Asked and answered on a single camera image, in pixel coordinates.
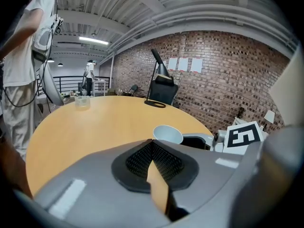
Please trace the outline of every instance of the table top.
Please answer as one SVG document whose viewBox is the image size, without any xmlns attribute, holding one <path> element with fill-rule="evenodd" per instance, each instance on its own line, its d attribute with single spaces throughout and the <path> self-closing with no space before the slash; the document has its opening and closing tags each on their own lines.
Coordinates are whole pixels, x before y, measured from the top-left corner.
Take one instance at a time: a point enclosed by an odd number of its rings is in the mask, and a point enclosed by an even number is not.
<svg viewBox="0 0 304 228">
<path fill-rule="evenodd" d="M 173 106 L 157 108 L 143 98 L 101 96 L 90 98 L 88 110 L 75 103 L 47 116 L 34 132 L 27 150 L 26 171 L 33 195 L 50 179 L 82 157 L 122 144 L 153 138 L 158 125 L 181 133 L 211 132 L 197 119 Z"/>
</svg>

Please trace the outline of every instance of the ceiling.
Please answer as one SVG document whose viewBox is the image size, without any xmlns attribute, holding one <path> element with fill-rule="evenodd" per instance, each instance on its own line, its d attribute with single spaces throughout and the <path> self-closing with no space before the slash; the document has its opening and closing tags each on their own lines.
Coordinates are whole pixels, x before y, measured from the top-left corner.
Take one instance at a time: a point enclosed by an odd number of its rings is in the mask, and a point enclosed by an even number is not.
<svg viewBox="0 0 304 228">
<path fill-rule="evenodd" d="M 297 38 L 272 0 L 58 0 L 64 19 L 54 36 L 53 58 L 109 59 L 159 36 L 220 30 L 259 40 L 291 57 Z M 84 43 L 79 36 L 108 41 Z"/>
</svg>

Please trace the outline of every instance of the distant person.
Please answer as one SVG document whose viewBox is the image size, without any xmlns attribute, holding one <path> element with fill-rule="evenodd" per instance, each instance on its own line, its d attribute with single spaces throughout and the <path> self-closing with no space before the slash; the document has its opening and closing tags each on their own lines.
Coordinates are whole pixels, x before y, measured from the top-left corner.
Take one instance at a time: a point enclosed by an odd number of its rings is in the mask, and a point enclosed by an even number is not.
<svg viewBox="0 0 304 228">
<path fill-rule="evenodd" d="M 51 16 L 54 3 L 55 0 L 30 0 L 13 35 L 0 48 L 0 61 L 5 58 L 5 90 L 2 92 L 1 102 L 3 119 L 14 148 L 24 160 L 29 139 L 41 120 L 41 112 L 35 100 L 27 104 L 36 92 L 32 57 L 33 35 L 40 24 Z M 16 107 L 12 103 L 25 106 Z"/>
<path fill-rule="evenodd" d="M 87 91 L 87 96 L 91 96 L 91 90 L 92 90 L 92 80 L 96 80 L 95 76 L 94 76 L 94 67 L 97 65 L 97 61 L 93 61 L 93 63 L 91 63 L 89 65 L 89 72 L 86 76 L 86 91 Z"/>
</svg>

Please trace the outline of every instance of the white column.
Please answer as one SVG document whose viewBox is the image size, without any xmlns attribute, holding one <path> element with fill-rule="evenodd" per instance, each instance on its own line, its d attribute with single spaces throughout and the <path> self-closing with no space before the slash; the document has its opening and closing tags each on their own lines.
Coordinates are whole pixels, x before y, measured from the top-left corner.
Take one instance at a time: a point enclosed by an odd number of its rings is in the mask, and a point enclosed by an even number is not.
<svg viewBox="0 0 304 228">
<path fill-rule="evenodd" d="M 110 88 L 112 88 L 112 72 L 113 72 L 113 65 L 114 65 L 114 57 L 115 57 L 115 52 L 113 52 L 112 64 L 111 64 L 111 73 L 110 73 Z"/>
</svg>

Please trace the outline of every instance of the metal railing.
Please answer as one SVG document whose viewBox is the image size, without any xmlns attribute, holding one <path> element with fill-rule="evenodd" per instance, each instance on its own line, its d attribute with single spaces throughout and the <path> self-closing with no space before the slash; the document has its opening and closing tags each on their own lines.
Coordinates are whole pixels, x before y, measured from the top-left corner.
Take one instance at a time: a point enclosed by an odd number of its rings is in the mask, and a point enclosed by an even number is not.
<svg viewBox="0 0 304 228">
<path fill-rule="evenodd" d="M 104 79 L 105 80 L 105 90 L 109 89 L 110 77 L 95 76 L 95 78 Z M 83 76 L 56 76 L 56 77 L 53 77 L 53 79 L 54 79 L 56 87 L 60 93 L 70 92 L 72 90 L 79 92 L 81 89 Z M 93 85 L 95 85 L 94 90 L 96 90 L 96 91 L 100 91 L 100 90 L 104 89 L 103 84 L 93 84 Z M 38 96 L 39 95 L 44 95 L 42 86 L 39 87 Z"/>
</svg>

